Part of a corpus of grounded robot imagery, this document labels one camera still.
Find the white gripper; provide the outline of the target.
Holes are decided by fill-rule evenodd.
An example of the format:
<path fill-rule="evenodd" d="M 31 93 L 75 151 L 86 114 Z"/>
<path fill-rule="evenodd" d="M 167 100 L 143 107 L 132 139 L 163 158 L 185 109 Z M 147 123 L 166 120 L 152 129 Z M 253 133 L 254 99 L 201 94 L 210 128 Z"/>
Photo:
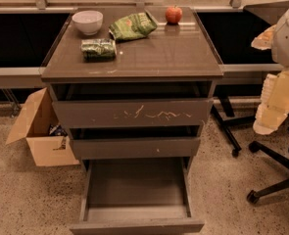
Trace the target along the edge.
<path fill-rule="evenodd" d="M 255 37 L 251 46 L 259 50 L 271 48 L 273 60 L 289 67 L 289 9 L 276 25 Z M 277 75 L 269 73 L 266 76 L 253 129 L 258 134 L 269 135 L 278 129 L 288 115 L 289 69 L 285 69 Z"/>

